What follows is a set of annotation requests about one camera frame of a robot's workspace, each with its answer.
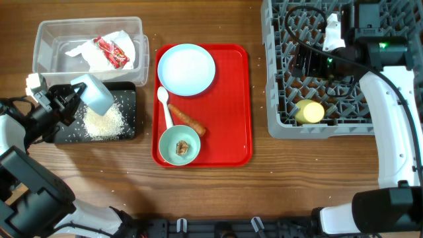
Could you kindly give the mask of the mint green bowl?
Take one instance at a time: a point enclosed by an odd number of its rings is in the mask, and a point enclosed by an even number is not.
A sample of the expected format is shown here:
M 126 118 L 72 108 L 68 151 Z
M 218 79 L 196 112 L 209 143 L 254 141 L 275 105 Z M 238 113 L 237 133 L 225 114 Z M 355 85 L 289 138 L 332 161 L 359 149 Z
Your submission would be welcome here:
M 176 153 L 177 143 L 184 141 L 188 150 L 184 155 Z M 197 158 L 201 149 L 199 135 L 190 127 L 177 125 L 165 130 L 159 140 L 159 153 L 169 164 L 175 166 L 187 165 Z

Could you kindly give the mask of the pile of white rice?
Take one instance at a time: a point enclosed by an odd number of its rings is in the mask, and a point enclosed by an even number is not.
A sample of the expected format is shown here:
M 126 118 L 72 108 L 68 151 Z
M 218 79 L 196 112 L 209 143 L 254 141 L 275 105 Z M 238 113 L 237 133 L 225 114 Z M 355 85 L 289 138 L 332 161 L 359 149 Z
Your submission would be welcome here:
M 124 117 L 119 110 L 119 104 L 114 103 L 101 116 L 88 106 L 84 107 L 83 125 L 86 135 L 97 140 L 116 139 L 124 131 Z

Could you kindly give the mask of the white paper napkin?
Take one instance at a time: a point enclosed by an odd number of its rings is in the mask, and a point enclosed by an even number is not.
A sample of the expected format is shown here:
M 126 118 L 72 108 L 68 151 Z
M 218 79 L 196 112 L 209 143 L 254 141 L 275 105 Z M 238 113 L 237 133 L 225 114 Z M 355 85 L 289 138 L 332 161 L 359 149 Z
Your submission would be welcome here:
M 105 58 L 101 50 L 97 48 L 93 40 L 88 40 L 84 44 L 66 52 L 65 54 L 70 57 L 82 55 L 83 59 L 89 65 L 89 71 L 110 71 L 110 70 L 127 70 L 134 68 L 135 62 L 135 46 L 130 36 L 125 31 L 116 31 L 110 34 L 101 36 L 108 42 L 116 43 L 129 57 L 130 61 L 122 68 L 114 69 L 112 64 Z

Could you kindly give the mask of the brown food scrap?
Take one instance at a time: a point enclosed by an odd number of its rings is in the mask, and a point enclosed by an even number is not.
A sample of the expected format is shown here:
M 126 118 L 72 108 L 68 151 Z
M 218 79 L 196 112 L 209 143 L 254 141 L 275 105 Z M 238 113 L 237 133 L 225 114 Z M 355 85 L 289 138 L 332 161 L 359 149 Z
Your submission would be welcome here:
M 189 144 L 184 141 L 180 140 L 176 145 L 176 154 L 179 156 L 185 155 L 189 150 Z

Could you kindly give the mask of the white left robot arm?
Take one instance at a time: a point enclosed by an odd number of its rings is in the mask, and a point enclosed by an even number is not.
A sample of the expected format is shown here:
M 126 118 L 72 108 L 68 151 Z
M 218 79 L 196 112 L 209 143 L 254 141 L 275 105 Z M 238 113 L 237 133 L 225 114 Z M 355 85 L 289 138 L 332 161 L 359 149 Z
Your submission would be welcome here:
M 1 236 L 143 237 L 143 228 L 129 214 L 76 199 L 58 176 L 31 158 L 28 148 L 48 138 L 74 114 L 90 90 L 85 83 L 64 90 L 32 90 L 39 102 L 28 114 L 16 106 L 17 97 L 1 99 Z

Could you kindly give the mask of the red candy wrapper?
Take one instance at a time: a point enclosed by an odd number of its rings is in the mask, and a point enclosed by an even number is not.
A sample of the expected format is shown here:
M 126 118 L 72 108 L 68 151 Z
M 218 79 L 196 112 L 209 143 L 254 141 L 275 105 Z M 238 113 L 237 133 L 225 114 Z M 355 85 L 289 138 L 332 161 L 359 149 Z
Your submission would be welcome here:
M 114 69 L 122 68 L 130 61 L 129 57 L 116 43 L 108 42 L 100 36 L 95 38 L 93 42 L 102 51 Z

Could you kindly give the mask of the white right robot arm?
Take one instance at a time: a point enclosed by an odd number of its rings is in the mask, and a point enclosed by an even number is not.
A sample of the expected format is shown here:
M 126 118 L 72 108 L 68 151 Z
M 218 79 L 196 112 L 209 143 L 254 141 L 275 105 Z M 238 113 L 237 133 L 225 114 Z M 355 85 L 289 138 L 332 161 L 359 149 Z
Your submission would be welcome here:
M 330 236 L 422 230 L 422 127 L 414 97 L 412 52 L 404 36 L 386 36 L 378 1 L 342 7 L 345 45 L 322 51 L 299 42 L 292 75 L 337 81 L 351 76 L 371 114 L 379 187 L 347 204 L 313 210 L 313 234 Z

